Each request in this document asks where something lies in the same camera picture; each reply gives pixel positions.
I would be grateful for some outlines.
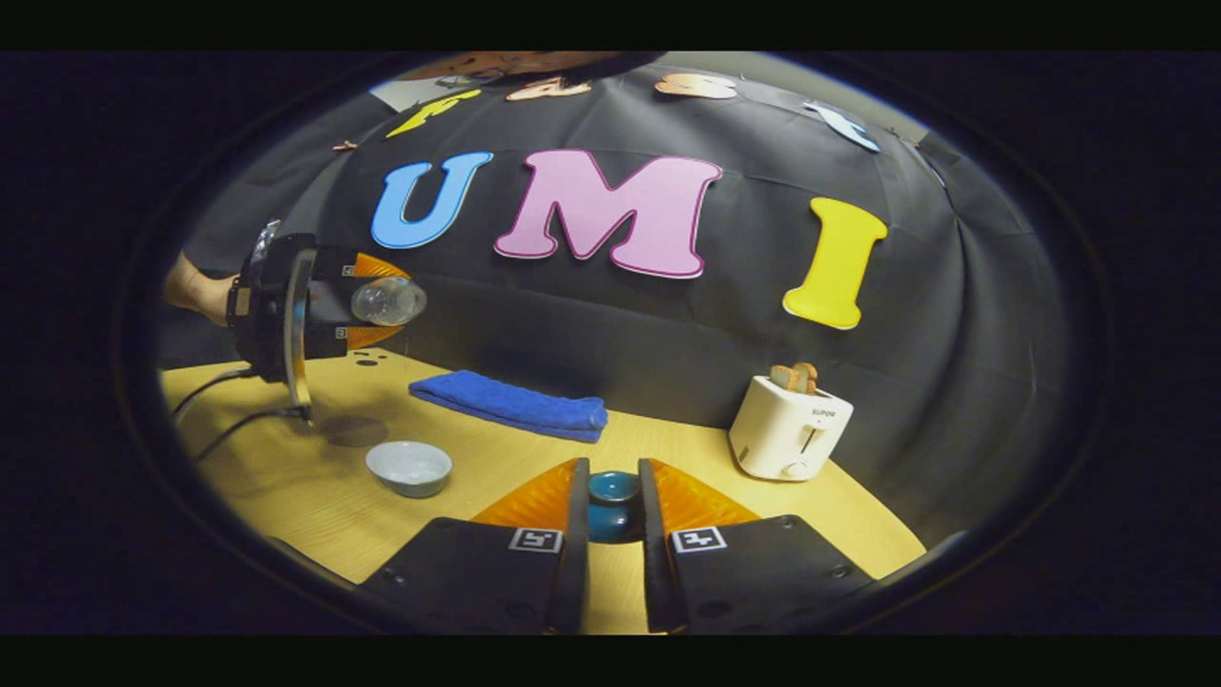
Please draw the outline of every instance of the white bowl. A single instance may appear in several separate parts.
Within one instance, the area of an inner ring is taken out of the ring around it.
[[[424,499],[441,492],[454,464],[429,444],[387,442],[369,450],[365,466],[394,493]]]

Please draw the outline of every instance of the pink letter m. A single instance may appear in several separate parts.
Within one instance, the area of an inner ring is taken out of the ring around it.
[[[534,178],[508,233],[496,251],[509,257],[546,257],[558,243],[547,232],[551,212],[568,236],[576,257],[585,260],[615,227],[636,215],[628,239],[610,250],[610,260],[628,270],[670,278],[694,278],[703,271],[695,251],[700,204],[720,167],[691,157],[657,157],[619,188],[610,188],[593,155],[585,150],[542,150],[525,159]]]

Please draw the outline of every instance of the teal bowl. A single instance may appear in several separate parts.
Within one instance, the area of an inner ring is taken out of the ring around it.
[[[590,477],[590,542],[639,542],[642,525],[639,477],[617,471]]]
[[[388,442],[369,450],[365,466],[396,494],[426,499],[444,488],[454,464],[436,447],[419,442]]]

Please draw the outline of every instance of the water bottle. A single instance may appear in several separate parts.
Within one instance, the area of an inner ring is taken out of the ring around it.
[[[352,294],[352,314],[377,326],[407,323],[427,303],[424,289],[402,276],[383,276]]]

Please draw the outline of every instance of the yellow letter i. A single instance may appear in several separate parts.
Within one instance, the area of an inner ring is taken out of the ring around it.
[[[784,309],[835,328],[861,321],[856,295],[873,242],[886,237],[886,225],[869,212],[841,200],[814,198],[810,209],[823,228],[814,246],[806,281],[784,294]]]

